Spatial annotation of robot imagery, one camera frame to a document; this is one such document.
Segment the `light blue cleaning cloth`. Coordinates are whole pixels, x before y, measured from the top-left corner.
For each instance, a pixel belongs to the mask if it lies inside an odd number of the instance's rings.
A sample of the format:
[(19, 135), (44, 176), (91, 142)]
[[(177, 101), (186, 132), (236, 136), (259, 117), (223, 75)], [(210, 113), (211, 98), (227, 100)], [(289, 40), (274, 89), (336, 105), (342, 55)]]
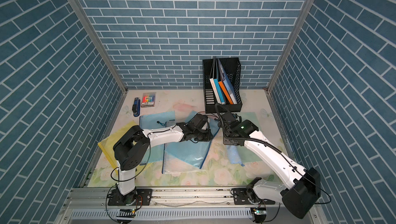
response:
[(226, 150), (227, 150), (227, 157), (231, 164), (239, 164), (240, 166), (244, 167), (244, 164), (242, 163), (241, 157), (237, 150), (237, 146), (226, 145)]

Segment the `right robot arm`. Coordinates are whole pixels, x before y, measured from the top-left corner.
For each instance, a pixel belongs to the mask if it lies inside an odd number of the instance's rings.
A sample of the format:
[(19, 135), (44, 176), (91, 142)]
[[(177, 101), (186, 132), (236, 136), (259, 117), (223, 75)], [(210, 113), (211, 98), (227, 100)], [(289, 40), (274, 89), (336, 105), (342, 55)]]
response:
[(262, 159), (281, 179), (281, 184), (266, 184), (259, 179), (251, 185), (255, 200), (270, 198), (280, 201), (286, 209), (303, 219), (321, 197), (321, 176), (314, 169), (306, 169), (275, 147), (250, 120), (239, 121), (221, 104), (215, 104), (216, 113), (223, 129), (226, 145), (244, 146)]

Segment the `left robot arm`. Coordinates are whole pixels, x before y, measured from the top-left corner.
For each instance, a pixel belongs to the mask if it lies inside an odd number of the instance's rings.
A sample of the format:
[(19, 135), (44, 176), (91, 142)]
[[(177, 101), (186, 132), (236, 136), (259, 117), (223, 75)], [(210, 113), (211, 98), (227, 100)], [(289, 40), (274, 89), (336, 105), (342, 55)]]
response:
[(171, 127), (160, 129), (142, 129), (135, 125), (130, 128), (113, 146), (117, 162), (117, 188), (121, 195), (136, 193), (136, 167), (142, 162), (147, 150), (168, 143), (189, 140), (209, 142), (213, 139), (209, 117), (196, 114), (186, 123), (176, 123)]

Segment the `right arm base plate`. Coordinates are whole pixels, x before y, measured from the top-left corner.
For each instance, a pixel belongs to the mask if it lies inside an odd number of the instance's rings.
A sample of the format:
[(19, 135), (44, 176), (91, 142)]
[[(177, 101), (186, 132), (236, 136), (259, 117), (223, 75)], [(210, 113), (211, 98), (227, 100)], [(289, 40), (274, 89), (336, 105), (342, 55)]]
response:
[(269, 199), (259, 199), (252, 190), (246, 188), (233, 188), (230, 190), (235, 205), (264, 205), (275, 204), (275, 201)]

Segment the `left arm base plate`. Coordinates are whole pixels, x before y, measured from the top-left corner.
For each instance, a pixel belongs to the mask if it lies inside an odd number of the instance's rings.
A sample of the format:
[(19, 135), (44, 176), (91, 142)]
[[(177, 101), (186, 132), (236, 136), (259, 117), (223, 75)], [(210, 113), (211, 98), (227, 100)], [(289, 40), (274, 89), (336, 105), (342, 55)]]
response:
[(135, 189), (126, 195), (122, 195), (116, 188), (107, 195), (107, 204), (110, 206), (146, 206), (150, 205), (152, 193), (152, 189)]

